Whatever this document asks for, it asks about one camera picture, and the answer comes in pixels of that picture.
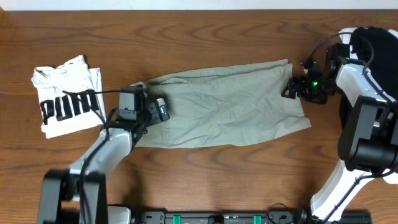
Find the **khaki green shorts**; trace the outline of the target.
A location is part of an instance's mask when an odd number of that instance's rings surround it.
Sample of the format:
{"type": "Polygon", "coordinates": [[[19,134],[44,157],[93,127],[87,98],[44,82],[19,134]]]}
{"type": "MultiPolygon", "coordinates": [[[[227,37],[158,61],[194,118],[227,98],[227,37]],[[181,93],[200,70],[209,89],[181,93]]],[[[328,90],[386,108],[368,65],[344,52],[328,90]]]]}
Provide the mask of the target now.
{"type": "Polygon", "coordinates": [[[281,92],[293,65],[286,59],[171,73],[146,81],[170,118],[149,127],[139,147],[248,146],[311,126],[299,99],[281,92]]]}

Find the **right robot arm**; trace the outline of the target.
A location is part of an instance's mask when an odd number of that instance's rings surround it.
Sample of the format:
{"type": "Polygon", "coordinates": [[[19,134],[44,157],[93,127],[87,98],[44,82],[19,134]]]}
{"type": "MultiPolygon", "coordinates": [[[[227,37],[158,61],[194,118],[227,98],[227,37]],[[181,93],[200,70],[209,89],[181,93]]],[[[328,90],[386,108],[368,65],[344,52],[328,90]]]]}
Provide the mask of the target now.
{"type": "Polygon", "coordinates": [[[338,141],[339,161],[324,186],[312,196],[310,209],[298,223],[371,223],[371,214],[346,211],[367,183],[383,178],[397,183],[397,110],[368,69],[368,63],[350,57],[348,44],[334,44],[326,53],[326,69],[312,57],[303,64],[306,75],[291,78],[281,95],[324,104],[342,94],[343,132],[338,141]]]}

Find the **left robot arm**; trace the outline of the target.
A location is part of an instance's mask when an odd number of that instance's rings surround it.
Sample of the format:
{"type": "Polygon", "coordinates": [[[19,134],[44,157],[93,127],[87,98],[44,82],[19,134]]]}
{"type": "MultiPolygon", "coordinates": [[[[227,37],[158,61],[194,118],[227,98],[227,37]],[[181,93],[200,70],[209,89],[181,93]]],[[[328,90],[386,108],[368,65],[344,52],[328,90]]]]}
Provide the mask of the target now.
{"type": "Polygon", "coordinates": [[[133,209],[108,203],[106,181],[147,128],[169,118],[162,98],[141,100],[139,106],[128,106],[122,100],[79,160],[67,169],[50,169],[44,175],[38,223],[139,223],[133,209]]]}

